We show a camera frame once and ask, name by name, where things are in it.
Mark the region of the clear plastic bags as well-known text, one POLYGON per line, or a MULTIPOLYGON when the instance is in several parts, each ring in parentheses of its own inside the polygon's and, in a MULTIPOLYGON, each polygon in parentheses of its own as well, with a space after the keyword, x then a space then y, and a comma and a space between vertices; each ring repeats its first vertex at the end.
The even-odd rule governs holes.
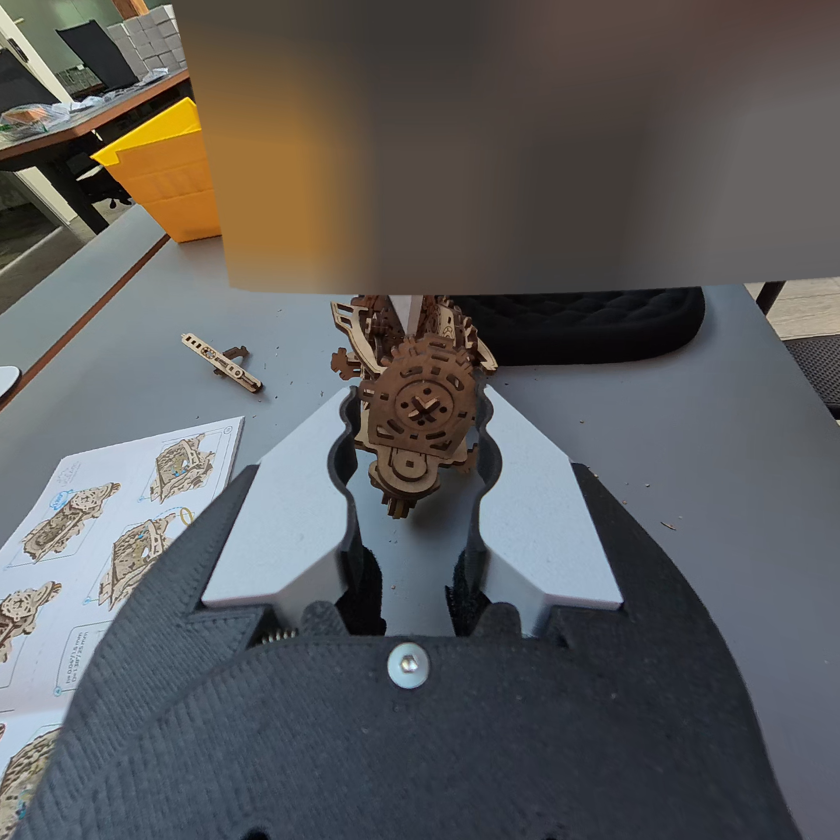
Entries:
POLYGON ((1 136, 4 140, 20 140, 35 134, 47 133, 67 122, 74 102, 54 104, 29 103, 10 108, 1 116, 1 136))

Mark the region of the wooden mechanical gear model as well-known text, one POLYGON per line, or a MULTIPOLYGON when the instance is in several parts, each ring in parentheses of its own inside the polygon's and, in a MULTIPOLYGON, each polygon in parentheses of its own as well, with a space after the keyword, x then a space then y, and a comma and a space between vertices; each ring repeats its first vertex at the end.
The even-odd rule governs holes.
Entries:
POLYGON ((497 360, 447 296, 424 296, 418 327, 401 326, 392 296, 330 306, 350 342, 333 353, 331 367, 345 381, 360 379, 354 444, 375 456, 369 477, 388 515, 407 518, 439 488, 441 469, 466 473, 474 465, 477 447, 467 436, 476 424, 476 374, 495 373, 497 360))

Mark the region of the open instruction booklet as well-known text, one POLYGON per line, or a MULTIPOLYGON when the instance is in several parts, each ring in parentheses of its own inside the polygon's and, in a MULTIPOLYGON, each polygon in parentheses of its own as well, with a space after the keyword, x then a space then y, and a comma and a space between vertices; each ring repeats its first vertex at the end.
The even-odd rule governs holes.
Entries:
POLYGON ((1 837, 26 814, 102 637, 225 488, 245 419, 63 458, 1 551, 1 837))

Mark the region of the black quilted cushion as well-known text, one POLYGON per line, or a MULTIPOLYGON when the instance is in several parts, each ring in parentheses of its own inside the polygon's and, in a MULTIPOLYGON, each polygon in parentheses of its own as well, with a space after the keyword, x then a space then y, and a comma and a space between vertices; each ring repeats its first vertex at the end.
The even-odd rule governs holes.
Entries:
POLYGON ((614 364, 684 347, 706 314, 699 287, 460 296, 499 366, 614 364))

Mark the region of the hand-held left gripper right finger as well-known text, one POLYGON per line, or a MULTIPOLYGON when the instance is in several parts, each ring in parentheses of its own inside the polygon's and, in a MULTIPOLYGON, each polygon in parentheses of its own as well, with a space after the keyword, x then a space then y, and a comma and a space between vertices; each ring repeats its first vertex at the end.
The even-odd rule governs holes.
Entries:
POLYGON ((541 635, 553 606, 623 603, 567 454, 493 387, 479 443, 485 491, 471 538, 479 592, 514 605, 523 635, 541 635))

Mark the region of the black mesh office chair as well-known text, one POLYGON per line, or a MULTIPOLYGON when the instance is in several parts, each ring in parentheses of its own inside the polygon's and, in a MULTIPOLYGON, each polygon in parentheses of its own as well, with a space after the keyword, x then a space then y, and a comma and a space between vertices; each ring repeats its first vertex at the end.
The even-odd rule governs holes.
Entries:
POLYGON ((829 413, 839 420, 839 279, 751 287, 759 309, 829 413))

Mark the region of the adjacent grey desk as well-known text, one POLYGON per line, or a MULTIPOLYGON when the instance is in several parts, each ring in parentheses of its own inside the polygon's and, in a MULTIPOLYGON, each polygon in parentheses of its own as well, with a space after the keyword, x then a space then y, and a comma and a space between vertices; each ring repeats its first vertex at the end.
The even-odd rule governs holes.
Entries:
POLYGON ((140 206, 124 213, 1 316, 1 363, 19 369, 9 403, 27 372, 121 279, 138 270, 169 236, 140 206))

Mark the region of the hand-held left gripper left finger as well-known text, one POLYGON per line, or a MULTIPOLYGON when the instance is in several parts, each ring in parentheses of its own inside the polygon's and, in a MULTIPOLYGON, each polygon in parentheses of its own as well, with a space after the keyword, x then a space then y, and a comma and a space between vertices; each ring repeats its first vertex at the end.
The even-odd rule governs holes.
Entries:
POLYGON ((348 488, 360 408, 357 389, 342 389, 260 460, 205 606, 305 608, 361 590, 363 545, 348 488))

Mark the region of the black monitor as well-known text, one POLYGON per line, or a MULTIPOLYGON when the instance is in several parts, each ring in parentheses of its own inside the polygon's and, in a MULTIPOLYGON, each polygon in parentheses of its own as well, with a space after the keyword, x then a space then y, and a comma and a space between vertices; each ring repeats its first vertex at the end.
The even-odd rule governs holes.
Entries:
POLYGON ((1 49, 1 113, 60 100, 6 48, 1 49))
POLYGON ((130 88, 139 82, 119 47, 97 21, 57 29, 56 33, 96 75, 106 91, 130 88))

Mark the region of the yellow plastic bin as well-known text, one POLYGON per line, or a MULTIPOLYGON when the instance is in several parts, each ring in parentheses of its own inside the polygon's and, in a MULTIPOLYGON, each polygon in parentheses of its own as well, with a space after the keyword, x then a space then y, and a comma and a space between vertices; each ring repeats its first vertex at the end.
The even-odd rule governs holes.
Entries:
POLYGON ((184 98, 91 158, 177 243, 221 235, 197 108, 184 98))

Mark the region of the dark background desk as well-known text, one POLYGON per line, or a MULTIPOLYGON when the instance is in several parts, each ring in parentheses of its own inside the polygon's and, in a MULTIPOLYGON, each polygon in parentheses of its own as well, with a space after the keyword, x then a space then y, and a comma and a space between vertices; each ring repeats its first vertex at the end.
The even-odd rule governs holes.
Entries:
POLYGON ((115 99, 78 112, 47 133, 2 145, 1 172, 19 173, 35 168, 98 235, 108 228, 109 222, 83 192, 68 162, 82 154, 89 156, 172 104, 192 96, 188 69, 136 91, 121 91, 115 99))

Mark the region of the stack of grey foam tiles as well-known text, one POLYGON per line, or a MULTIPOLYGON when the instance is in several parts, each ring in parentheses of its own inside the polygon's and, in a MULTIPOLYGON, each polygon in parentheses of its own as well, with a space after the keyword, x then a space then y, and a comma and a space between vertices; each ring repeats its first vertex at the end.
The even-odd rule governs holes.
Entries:
POLYGON ((108 26, 107 32, 137 78, 153 70, 177 72, 186 68, 180 31, 171 4, 158 5, 147 14, 108 26))

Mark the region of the black background office chair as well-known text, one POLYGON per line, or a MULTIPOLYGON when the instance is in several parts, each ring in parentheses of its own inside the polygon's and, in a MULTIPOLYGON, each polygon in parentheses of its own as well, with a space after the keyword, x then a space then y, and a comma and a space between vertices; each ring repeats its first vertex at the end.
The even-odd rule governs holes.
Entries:
POLYGON ((71 156, 66 165, 76 184, 91 203, 109 200, 114 209, 117 202, 131 206, 132 199, 110 173, 89 155, 78 153, 71 156))

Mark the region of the wooden strip with cross peg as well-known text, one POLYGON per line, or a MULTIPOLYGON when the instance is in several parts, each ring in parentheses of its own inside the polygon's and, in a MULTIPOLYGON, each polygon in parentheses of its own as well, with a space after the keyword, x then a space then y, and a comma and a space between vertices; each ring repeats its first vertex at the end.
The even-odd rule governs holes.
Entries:
POLYGON ((249 351, 244 345, 219 352, 190 332, 182 335, 182 343, 208 361, 217 375, 225 375, 251 393, 262 391, 263 383, 236 363, 237 359, 245 360, 249 357, 249 351))

